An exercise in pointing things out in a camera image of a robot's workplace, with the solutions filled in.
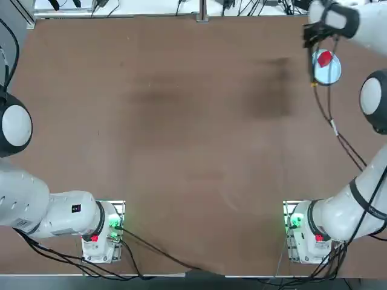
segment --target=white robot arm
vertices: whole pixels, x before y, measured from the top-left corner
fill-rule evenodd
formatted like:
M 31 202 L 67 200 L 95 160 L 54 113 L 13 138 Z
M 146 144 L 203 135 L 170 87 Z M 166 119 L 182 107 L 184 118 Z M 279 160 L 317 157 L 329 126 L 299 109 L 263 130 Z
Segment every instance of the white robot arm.
M 317 0 L 310 5 L 310 22 L 320 23 L 334 34 L 387 56 L 387 4 L 384 2 L 346 6 L 347 3 Z M 372 73 L 360 90 L 360 107 L 374 130 L 387 133 L 387 70 Z M 302 201 L 294 211 L 298 221 L 292 225 L 301 263 L 321 263 L 331 250 L 331 241 L 348 241 L 367 210 L 355 236 L 373 234 L 387 220 L 387 186 L 383 182 L 371 206 L 371 195 L 387 166 L 387 145 L 383 146 L 366 169 L 339 194 L 328 199 Z
M 119 257 L 114 227 L 122 226 L 122 219 L 110 202 L 97 202 L 81 191 L 51 194 L 42 180 L 6 162 L 4 157 L 28 146 L 32 120 L 27 108 L 1 86 L 0 120 L 0 225 L 32 238 L 79 235 L 90 262 L 110 263 Z

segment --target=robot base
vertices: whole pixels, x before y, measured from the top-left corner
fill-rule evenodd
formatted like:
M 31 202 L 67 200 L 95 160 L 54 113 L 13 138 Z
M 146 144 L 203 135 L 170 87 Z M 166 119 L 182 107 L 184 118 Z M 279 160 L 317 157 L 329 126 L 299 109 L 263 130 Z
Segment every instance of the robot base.
M 114 229 L 123 226 L 125 201 L 100 201 L 105 211 L 105 222 L 99 236 L 92 241 L 82 239 L 83 257 L 92 263 L 112 263 L 121 260 L 122 231 Z
M 308 224 L 310 201 L 284 201 L 285 229 L 289 259 L 303 264 L 320 264 L 330 253 L 332 241 L 322 241 L 311 232 Z

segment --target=red button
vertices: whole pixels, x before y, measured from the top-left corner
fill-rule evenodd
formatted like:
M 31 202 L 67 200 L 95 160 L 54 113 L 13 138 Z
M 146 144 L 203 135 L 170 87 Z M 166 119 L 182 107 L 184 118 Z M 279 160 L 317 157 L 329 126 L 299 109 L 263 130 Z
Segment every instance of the red button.
M 316 242 L 322 242 L 323 238 L 321 235 L 317 234 L 314 236 L 316 238 Z

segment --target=black cable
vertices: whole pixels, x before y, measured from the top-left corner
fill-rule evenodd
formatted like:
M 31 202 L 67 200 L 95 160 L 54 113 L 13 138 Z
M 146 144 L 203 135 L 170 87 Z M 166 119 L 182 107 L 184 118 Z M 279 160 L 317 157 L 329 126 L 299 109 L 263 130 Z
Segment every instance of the black cable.
M 255 10 L 257 9 L 258 7 L 258 4 L 261 2 L 261 0 L 257 0 L 255 2 L 255 4 L 253 5 L 252 9 L 250 10 L 250 12 L 247 14 L 247 16 L 253 16 L 254 13 L 255 13 Z
M 178 3 L 177 3 L 177 8 L 176 8 L 176 14 L 175 16 L 177 16 L 177 14 L 179 13 L 179 8 L 180 8 L 180 4 L 183 2 L 183 0 L 179 0 Z
M 94 8 L 93 8 L 93 10 L 92 10 L 92 12 L 91 12 L 90 18 L 93 18 L 93 15 L 94 15 L 94 13 L 97 11 L 98 7 L 99 7 L 99 6 L 98 6 L 97 4 L 94 6 Z
M 239 8 L 239 12 L 238 12 L 238 15 L 237 15 L 237 16 L 240 16 L 240 15 L 244 12 L 244 10 L 247 9 L 247 7 L 250 5 L 250 3 L 253 3 L 253 6 L 254 6 L 254 4 L 255 4 L 255 3 L 253 2 L 253 0 L 249 0 L 249 3 L 247 3 L 247 5 L 242 9 L 242 11 L 240 11 L 241 8 Z
M 168 259 L 174 261 L 175 263 L 178 263 L 179 265 L 181 266 L 184 266 L 186 268 L 189 268 L 189 269 L 193 269 L 193 270 L 202 270 L 201 268 L 197 267 L 197 266 L 192 266 L 190 264 L 187 264 L 187 263 L 184 263 L 178 259 L 176 259 L 175 257 L 172 257 L 170 254 L 160 250 L 159 248 L 157 248 L 156 246 L 153 246 L 151 243 L 145 241 L 144 239 L 142 239 L 141 237 L 138 237 L 137 235 L 135 235 L 134 233 L 128 231 L 127 229 L 123 228 L 123 227 L 115 227 L 116 230 L 121 230 L 121 231 L 124 231 L 125 233 L 127 234 L 130 234 L 132 237 L 134 237 L 135 239 L 139 240 L 141 243 L 147 245 L 148 247 L 152 248 L 153 250 L 155 250 L 156 252 L 158 252 L 159 254 L 167 257 Z
M 140 270 L 138 269 L 137 263 L 135 262 L 135 259 L 134 259 L 134 255 L 133 255 L 132 249 L 130 249 L 129 245 L 128 245 L 124 240 L 121 240 L 121 244 L 128 250 L 129 255 L 131 256 L 131 259 L 132 259 L 133 267 L 134 267 L 134 269 L 135 269 L 135 271 L 136 271 L 138 277 L 139 277 L 141 280 L 150 280 L 150 279 L 153 279 L 154 277 L 145 277 L 143 274 L 141 274 Z
M 110 15 L 112 15 L 112 13 L 115 12 L 119 7 L 120 7 L 120 0 L 118 0 L 117 6 L 113 10 L 110 11 L 110 13 L 107 15 L 106 18 L 109 18 Z
M 130 281 L 130 280 L 132 280 L 132 279 L 134 279 L 134 278 L 137 278 L 137 276 L 136 276 L 136 277 L 129 277 L 129 278 L 126 278 L 126 277 L 121 276 L 121 275 L 118 275 L 118 274 L 116 274 L 116 273 L 114 273 L 114 272 L 108 271 L 107 269 L 104 269 L 104 268 L 102 268 L 101 266 L 99 266 L 99 265 L 97 265 L 97 264 L 95 264 L 95 263 L 92 263 L 92 262 L 90 262 L 90 261 L 87 261 L 87 260 L 86 260 L 85 258 L 83 258 L 83 257 L 81 258 L 81 257 L 77 257 L 77 256 L 71 256 L 71 255 L 67 255 L 67 254 L 62 254 L 62 253 L 59 253 L 59 252 L 57 252 L 57 251 L 55 251 L 55 250 L 52 250 L 52 249 L 50 249 L 50 248 L 46 248 L 46 247 L 40 245 L 37 241 L 35 241 L 35 240 L 33 240 L 32 238 L 28 237 L 23 231 L 18 230 L 18 229 L 15 229 L 15 228 L 14 228 L 14 230 L 15 230 L 18 234 L 21 235 L 21 237 L 26 241 L 26 243 L 27 243 L 30 247 L 38 248 L 38 249 L 40 249 L 40 250 L 42 250 L 42 251 L 45 251 L 45 252 L 54 254 L 54 255 L 56 255 L 56 256 L 59 256 L 60 258 L 65 259 L 65 261 L 59 260 L 58 262 L 61 262 L 61 263 L 69 263 L 70 265 L 74 265 L 74 264 L 75 264 L 74 266 L 79 266 L 79 267 L 83 268 L 83 270 L 82 270 L 83 272 L 84 272 L 84 269 L 87 269 L 88 271 L 91 271 L 91 272 L 95 273 L 98 277 L 102 277 L 102 278 L 108 279 L 108 280 Z M 55 257 L 51 257 L 51 256 L 48 256 L 47 258 L 53 259 L 53 260 L 58 260 L 58 259 L 56 259 Z M 108 274 L 110 274 L 110 275 L 115 276 L 116 278 L 103 276 L 103 275 L 101 275 L 101 274 L 95 272 L 94 270 L 92 270 L 91 268 L 89 268 L 89 267 L 87 267 L 87 266 L 85 266 L 85 265 L 76 264 L 76 263 L 74 263 L 74 262 L 72 262 L 72 261 L 67 261 L 66 259 L 74 259 L 74 260 L 79 260 L 79 261 L 81 261 L 81 262 L 85 262 L 85 263 L 87 263 L 87 264 L 89 264 L 89 265 L 91 265 L 91 266 L 96 267 L 97 269 L 99 269 L 99 270 L 101 270 L 101 271 L 103 271 L 103 272 L 105 272 L 105 273 L 108 273 Z
M 5 55 L 5 51 L 0 45 L 0 53 L 2 55 L 2 58 L 4 59 L 4 67 L 5 67 L 5 73 L 4 73 L 4 83 L 8 80 L 9 75 L 10 75 L 10 66 L 8 64 L 7 56 Z
M 264 3 L 262 4 L 262 8 L 261 8 L 260 11 L 258 12 L 258 15 L 257 15 L 257 16 L 261 15 L 261 12 L 262 12 L 262 10 L 263 10 L 264 7 L 265 7 L 266 2 L 267 2 L 267 0 L 264 0 Z
M 67 3 L 68 0 L 66 0 L 62 5 L 60 5 L 59 7 L 63 7 L 66 3 Z
M 337 49 L 337 44 L 338 44 L 338 41 L 339 39 L 336 38 L 335 39 L 335 44 L 334 44 L 334 48 L 333 48 L 333 54 L 335 54 L 336 52 L 336 49 Z M 314 66 L 316 65 L 316 62 L 317 62 L 317 54 L 318 54 L 318 51 L 319 51 L 319 45 L 320 43 L 317 45 L 317 49 L 316 49 L 316 52 L 315 52 L 315 56 L 316 56 L 316 59 L 314 60 L 313 62 L 313 71 L 314 71 Z M 314 92 L 314 97 L 316 99 L 316 103 L 319 107 L 319 110 L 323 116 L 323 118 L 325 119 L 325 121 L 330 125 L 330 127 L 333 128 L 333 118 L 332 118 L 332 112 L 331 112 L 331 91 L 330 91 L 330 87 L 331 85 L 329 84 L 328 85 L 328 96 L 327 96 L 327 103 L 328 103 L 328 115 L 325 113 L 325 110 L 323 109 L 322 107 L 322 104 L 321 104 L 321 101 L 320 101 L 320 98 L 319 98 L 319 94 L 317 92 L 317 88 L 316 86 L 314 85 L 313 86 L 313 92 Z M 356 167 L 360 170 L 360 171 L 363 171 L 362 169 L 362 166 L 366 167 L 367 166 L 367 163 L 364 161 L 364 159 L 360 156 L 360 154 L 357 153 L 357 151 L 355 150 L 355 148 L 353 148 L 353 146 L 350 144 L 350 142 L 338 131 L 337 131 L 337 139 L 339 140 L 339 143 L 340 145 L 343 147 L 344 151 L 346 152 L 346 154 L 352 159 L 353 163 L 356 165 Z M 354 159 L 354 157 L 352 156 L 351 152 L 353 152 L 353 154 L 355 154 L 355 156 L 357 157 L 357 159 L 361 162 L 362 166 Z
M 321 105 L 320 97 L 319 97 L 319 94 L 318 94 L 318 92 L 317 92 L 317 88 L 316 88 L 315 86 L 313 87 L 313 92 L 314 92 L 314 98 L 316 99 L 316 103 L 317 103 L 317 105 L 318 105 L 318 107 L 319 107 L 319 110 L 320 110 L 322 116 L 324 117 L 324 119 L 325 119 L 325 121 L 328 123 L 328 125 L 329 125 L 330 127 L 332 127 L 332 123 L 331 123 L 330 120 L 328 119 L 328 117 L 327 117 L 327 115 L 325 114 L 325 111 L 324 111 L 324 109 L 323 109 L 323 107 L 322 107 L 322 105 Z M 348 149 L 344 146 L 344 144 L 343 144 L 343 141 L 344 141 L 344 142 L 346 142 L 349 146 L 351 146 L 351 145 L 349 144 L 349 142 L 341 135 L 341 133 L 340 133 L 339 131 L 337 131 L 337 134 L 338 134 L 337 139 L 339 140 L 339 143 L 340 143 L 341 146 L 343 147 L 345 153 L 352 159 L 352 161 L 353 161 L 353 163 L 356 165 L 356 167 L 357 167 L 360 171 L 363 171 L 363 169 L 362 169 L 362 167 L 360 166 L 360 164 L 357 163 L 357 161 L 354 159 L 354 157 L 352 156 L 352 154 L 349 152 L 349 150 L 348 150 Z
M 384 238 L 382 238 L 382 237 L 374 236 L 374 235 L 372 235 L 372 234 L 369 234 L 368 236 L 370 236 L 370 237 L 372 237 L 372 238 L 374 238 L 374 239 L 377 239 L 377 240 L 381 240 L 382 242 L 387 242 L 387 239 L 384 239 Z
M 344 280 L 345 284 L 348 286 L 348 289 L 349 289 L 349 290 L 352 290 L 352 287 L 351 287 L 351 285 L 348 283 L 348 281 L 346 280 L 346 278 L 343 278 L 343 280 Z
M 332 49 L 332 58 L 334 58 L 337 50 L 337 45 L 339 44 L 339 37 L 336 36 L 334 38 L 334 45 Z M 333 59 L 331 60 L 331 63 L 329 64 L 328 67 L 328 97 L 327 97 L 327 107 L 328 107 L 328 118 L 329 120 L 332 120 L 332 106 L 331 106 L 331 75 L 332 75 L 332 63 Z
M 19 56 L 20 56 L 20 46 L 19 46 L 19 42 L 18 42 L 18 39 L 16 38 L 15 34 L 13 33 L 13 31 L 11 30 L 11 28 L 9 28 L 9 26 L 0 18 L 0 23 L 5 27 L 5 29 L 8 30 L 8 32 L 11 34 L 12 36 L 12 39 L 15 43 L 15 47 L 16 47 L 16 54 L 15 54 L 15 61 L 13 62 L 13 66 L 12 66 L 12 69 L 9 73 L 9 76 L 8 76 L 8 79 L 4 82 L 4 86 L 3 86 L 3 91 L 4 92 L 7 92 L 8 90 L 8 86 L 12 80 L 12 77 L 13 75 L 15 74 L 15 70 L 16 70 L 16 67 L 18 65 L 18 62 L 19 62 Z

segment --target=brown table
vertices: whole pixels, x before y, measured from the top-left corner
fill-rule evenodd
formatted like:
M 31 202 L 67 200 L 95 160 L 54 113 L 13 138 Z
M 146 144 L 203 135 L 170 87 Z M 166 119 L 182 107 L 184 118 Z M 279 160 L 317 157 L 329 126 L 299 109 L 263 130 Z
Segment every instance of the brown table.
M 52 192 L 126 200 L 125 227 L 181 260 L 220 274 L 272 276 L 284 243 L 282 201 L 335 195 L 357 174 L 314 102 L 305 22 L 40 21 L 13 90 L 33 116 L 34 136 L 12 161 Z M 363 118 L 358 93 L 387 61 L 344 40 L 337 54 L 333 114 L 369 161 L 385 139 Z M 1 273 L 79 273 L 40 258 L 8 228 L 1 236 Z M 144 273 L 184 271 L 127 241 Z M 82 251 L 75 237 L 44 243 Z M 340 275 L 387 278 L 384 249 L 367 237 L 355 241 Z M 128 256 L 109 268 L 134 273 Z M 280 275 L 310 271 L 284 253 Z

